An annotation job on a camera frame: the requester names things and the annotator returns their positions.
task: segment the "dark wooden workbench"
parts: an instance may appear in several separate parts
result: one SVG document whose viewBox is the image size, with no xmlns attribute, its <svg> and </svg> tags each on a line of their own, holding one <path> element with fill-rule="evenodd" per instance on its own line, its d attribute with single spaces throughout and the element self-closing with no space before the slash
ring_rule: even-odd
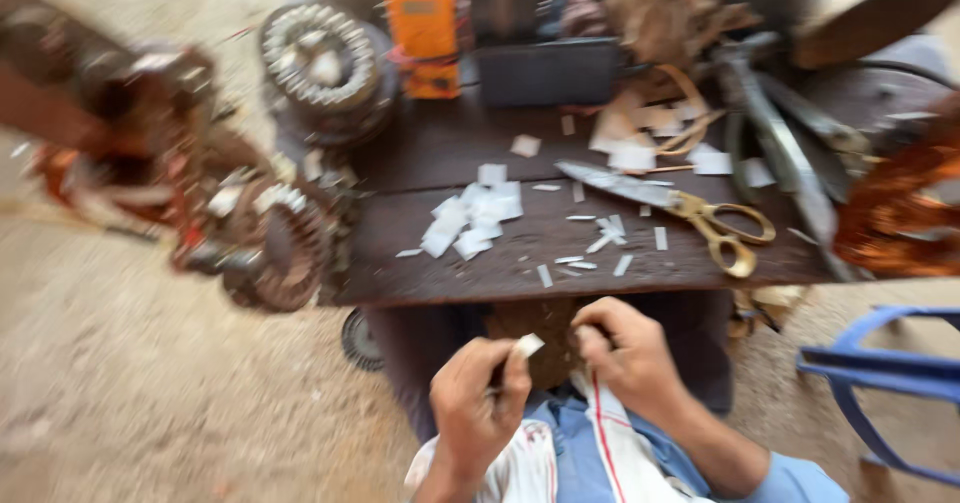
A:
<svg viewBox="0 0 960 503">
<path fill-rule="evenodd" d="M 588 149 L 594 117 L 577 117 L 576 134 L 564 136 L 557 108 L 486 109 L 476 87 L 450 101 L 406 100 L 394 123 L 376 140 L 356 149 L 352 164 L 359 188 L 376 194 L 360 202 L 360 221 L 351 235 L 352 260 L 336 301 L 343 305 L 404 305 L 440 302 L 515 301 L 611 293 L 679 289 L 756 288 L 775 284 L 830 282 L 832 277 L 814 246 L 787 232 L 800 226 L 793 202 L 776 187 L 762 190 L 759 209 L 776 227 L 767 246 L 751 247 L 759 263 L 748 279 L 726 276 L 714 263 L 706 240 L 685 221 L 666 213 L 640 217 L 636 203 L 585 189 L 586 201 L 574 203 L 571 181 L 554 161 L 562 158 L 605 164 L 607 155 Z M 543 140 L 533 158 L 510 153 L 518 134 Z M 714 122 L 704 141 L 723 149 L 723 122 Z M 430 210 L 474 182 L 477 168 L 506 164 L 509 180 L 522 184 L 522 217 L 503 224 L 493 248 L 464 261 L 452 247 L 438 259 L 426 252 L 396 258 L 420 245 L 433 222 Z M 657 165 L 683 165 L 683 158 Z M 676 188 L 712 203 L 739 203 L 726 176 L 695 175 L 691 170 L 653 173 Z M 532 190 L 542 181 L 563 187 Z M 627 229 L 624 246 L 612 243 L 587 257 L 595 270 L 572 277 L 552 272 L 554 286 L 544 288 L 537 266 L 558 267 L 558 257 L 584 255 L 599 238 L 592 221 L 569 215 L 619 214 Z M 667 229 L 669 249 L 657 251 L 654 227 Z M 613 276 L 623 254 L 634 258 L 627 273 Z M 527 260 L 519 261 L 523 256 Z"/>
</svg>

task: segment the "dirt ground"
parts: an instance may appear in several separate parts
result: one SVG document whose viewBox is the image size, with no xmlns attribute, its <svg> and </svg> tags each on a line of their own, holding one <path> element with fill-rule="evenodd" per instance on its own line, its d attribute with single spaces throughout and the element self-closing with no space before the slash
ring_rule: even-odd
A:
<svg viewBox="0 0 960 503">
<path fill-rule="evenodd" d="M 237 126 L 270 141 L 254 41 L 228 37 L 284 0 L 60 1 L 126 39 L 205 45 L 242 105 Z M 960 12 L 936 29 L 960 61 Z M 0 193 L 26 190 L 19 166 L 0 159 Z M 128 239 L 0 221 L 0 501 L 401 501 L 416 442 L 385 379 L 344 361 L 347 311 L 243 311 L 215 281 L 172 275 L 165 257 Z M 857 501 L 960 499 L 861 468 L 863 444 L 826 383 L 793 368 L 798 346 L 828 343 L 873 304 L 946 305 L 958 292 L 957 280 L 815 288 L 783 335 L 760 329 L 733 346 L 730 424 L 818 461 Z M 960 357 L 960 336 L 942 327 L 874 339 Z M 908 457 L 960 469 L 954 406 L 876 392 L 864 403 Z"/>
</svg>

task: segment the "scissor blade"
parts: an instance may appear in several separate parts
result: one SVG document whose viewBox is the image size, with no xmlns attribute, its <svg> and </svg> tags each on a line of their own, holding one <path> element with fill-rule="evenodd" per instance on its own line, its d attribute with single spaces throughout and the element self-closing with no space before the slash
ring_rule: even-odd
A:
<svg viewBox="0 0 960 503">
<path fill-rule="evenodd" d="M 670 207 L 670 189 L 656 184 L 650 184 L 600 165 L 577 162 L 574 160 L 560 160 L 557 168 L 568 177 L 588 184 L 593 188 L 610 192 L 621 198 L 635 202 L 646 203 L 660 208 Z"/>
</svg>

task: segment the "gold scissors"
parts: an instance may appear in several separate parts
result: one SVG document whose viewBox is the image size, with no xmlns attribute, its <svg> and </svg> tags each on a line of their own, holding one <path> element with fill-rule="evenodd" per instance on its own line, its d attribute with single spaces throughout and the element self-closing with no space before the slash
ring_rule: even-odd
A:
<svg viewBox="0 0 960 503">
<path fill-rule="evenodd" d="M 706 239 L 713 261 L 725 273 L 736 278 L 746 278 L 757 268 L 757 254 L 743 243 L 765 245 L 777 236 L 774 224 L 753 207 L 734 203 L 714 205 L 702 197 L 685 191 L 671 190 L 659 184 L 617 173 L 600 165 L 560 160 L 556 166 L 570 178 L 584 184 L 616 194 L 621 198 L 659 207 L 690 222 Z M 716 216 L 721 211 L 742 214 L 759 224 L 763 232 L 757 236 L 733 227 Z M 723 259 L 725 247 L 731 249 L 736 256 L 733 264 L 727 264 Z"/>
</svg>

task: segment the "blue chair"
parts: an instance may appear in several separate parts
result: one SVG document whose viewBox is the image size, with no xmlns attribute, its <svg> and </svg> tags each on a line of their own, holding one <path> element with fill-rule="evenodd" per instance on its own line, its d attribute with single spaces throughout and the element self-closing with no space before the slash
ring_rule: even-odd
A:
<svg viewBox="0 0 960 503">
<path fill-rule="evenodd" d="M 960 330 L 960 308 L 878 306 L 854 321 L 833 345 L 801 347 L 797 370 L 820 374 L 829 382 L 840 411 L 872 451 L 864 460 L 960 487 L 957 472 L 907 463 L 894 452 L 870 423 L 854 396 L 853 387 L 864 387 L 960 404 L 960 361 L 860 346 L 860 341 L 870 332 L 898 318 L 910 316 L 943 318 Z"/>
</svg>

